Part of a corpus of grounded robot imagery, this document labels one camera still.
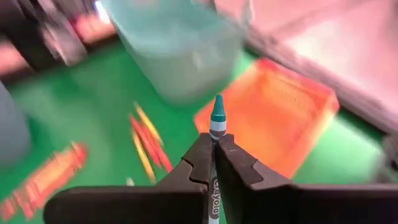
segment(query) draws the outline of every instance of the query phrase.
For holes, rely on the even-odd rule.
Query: yellow crayon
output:
[[[163,145],[162,138],[160,137],[160,134],[157,132],[155,126],[152,124],[148,116],[145,114],[145,112],[142,110],[142,108],[138,105],[137,102],[134,102],[134,106],[136,107],[136,111],[141,118],[142,122],[149,128],[150,133],[158,140],[161,145]]]
[[[155,173],[154,173],[154,170],[152,169],[152,167],[150,166],[150,162],[142,148],[142,144],[138,138],[138,135],[134,130],[131,130],[131,134],[132,134],[132,140],[134,141],[134,144],[136,145],[138,155],[142,162],[142,165],[144,165],[145,171],[149,177],[150,182],[154,184],[155,183]]]

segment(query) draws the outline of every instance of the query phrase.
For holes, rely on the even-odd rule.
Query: orange tray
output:
[[[227,133],[263,164],[292,178],[338,111],[335,92],[266,59],[224,92]],[[208,132],[214,101],[195,116]]]

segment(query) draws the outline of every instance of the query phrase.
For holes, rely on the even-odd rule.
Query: red crayon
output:
[[[159,158],[157,157],[156,151],[150,144],[150,141],[147,138],[144,130],[142,130],[141,125],[139,125],[138,121],[131,114],[129,115],[129,117],[130,117],[131,125],[134,128],[134,130],[136,131],[136,133],[138,134],[138,136],[140,137],[142,143],[144,144],[144,147],[146,148],[146,151],[149,153],[149,155],[151,156],[151,158],[155,162],[155,164],[158,167],[162,167],[162,165],[159,161]]]
[[[155,152],[159,157],[160,162],[166,168],[167,172],[171,172],[173,170],[173,165],[170,162],[170,159],[167,157],[166,153],[163,151],[162,146],[159,144],[158,140],[155,139],[155,137],[152,135],[149,128],[145,124],[142,124],[141,127],[148,137],[148,140],[152,143],[152,147],[155,149]]]

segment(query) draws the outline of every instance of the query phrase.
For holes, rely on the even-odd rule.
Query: translucent bin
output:
[[[190,0],[102,0],[122,42],[157,92],[193,101],[231,75],[243,29]]]

